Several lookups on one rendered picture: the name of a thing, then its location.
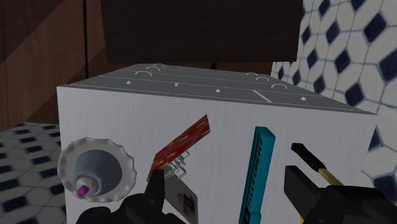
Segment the white chest of drawers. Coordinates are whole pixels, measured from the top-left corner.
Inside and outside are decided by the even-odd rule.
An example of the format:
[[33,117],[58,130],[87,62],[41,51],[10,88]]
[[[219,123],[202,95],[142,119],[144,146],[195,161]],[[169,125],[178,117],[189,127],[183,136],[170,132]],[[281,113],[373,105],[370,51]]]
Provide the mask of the white chest of drawers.
[[[287,165],[319,187],[328,183],[294,151],[302,143],[343,184],[353,185],[376,127],[376,115],[284,81],[163,64],[136,64],[57,89],[62,149],[89,137],[110,139],[134,158],[145,191],[162,169],[162,211],[186,224],[239,224],[255,127],[275,136],[260,224],[300,224],[284,193]],[[124,198],[88,202],[66,192],[67,224]]]

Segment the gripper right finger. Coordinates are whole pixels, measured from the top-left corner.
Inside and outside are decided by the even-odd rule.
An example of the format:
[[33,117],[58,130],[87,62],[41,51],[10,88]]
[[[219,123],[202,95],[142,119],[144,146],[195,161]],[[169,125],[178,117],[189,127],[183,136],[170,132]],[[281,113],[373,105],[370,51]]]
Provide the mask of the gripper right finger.
[[316,186],[297,166],[287,165],[284,193],[302,224],[397,224],[397,206],[375,188]]

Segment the teal remote control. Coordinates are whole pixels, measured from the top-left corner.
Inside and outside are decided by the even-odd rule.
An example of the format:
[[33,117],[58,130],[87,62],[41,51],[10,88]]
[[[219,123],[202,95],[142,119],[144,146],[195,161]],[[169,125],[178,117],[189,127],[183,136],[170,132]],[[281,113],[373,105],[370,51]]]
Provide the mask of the teal remote control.
[[255,127],[239,224],[260,224],[261,205],[274,150],[275,136],[266,127]]

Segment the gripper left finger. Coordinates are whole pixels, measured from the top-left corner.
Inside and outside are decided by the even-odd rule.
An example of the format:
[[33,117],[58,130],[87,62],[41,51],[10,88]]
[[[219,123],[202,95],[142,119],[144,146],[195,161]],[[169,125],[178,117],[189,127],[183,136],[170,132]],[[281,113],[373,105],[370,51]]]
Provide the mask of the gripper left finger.
[[125,197],[114,212],[104,206],[91,207],[76,224],[186,224],[175,214],[162,212],[164,200],[164,171],[154,170],[144,193]]

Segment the grey scalloped dish with cone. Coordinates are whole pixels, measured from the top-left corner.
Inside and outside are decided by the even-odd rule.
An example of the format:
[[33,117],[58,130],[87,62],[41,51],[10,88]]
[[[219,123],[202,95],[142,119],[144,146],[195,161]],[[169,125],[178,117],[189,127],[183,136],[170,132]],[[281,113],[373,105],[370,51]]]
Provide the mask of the grey scalloped dish with cone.
[[134,158],[110,139],[72,141],[59,156],[57,173],[77,199],[109,203],[125,198],[136,184]]

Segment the black and gold pen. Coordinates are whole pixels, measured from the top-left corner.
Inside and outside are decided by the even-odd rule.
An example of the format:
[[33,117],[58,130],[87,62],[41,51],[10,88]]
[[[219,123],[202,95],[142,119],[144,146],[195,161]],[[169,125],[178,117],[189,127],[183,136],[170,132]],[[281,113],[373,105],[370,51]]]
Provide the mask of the black and gold pen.
[[293,143],[294,151],[311,169],[319,173],[331,185],[343,186],[343,184],[326,168],[326,166],[313,155],[302,143]]

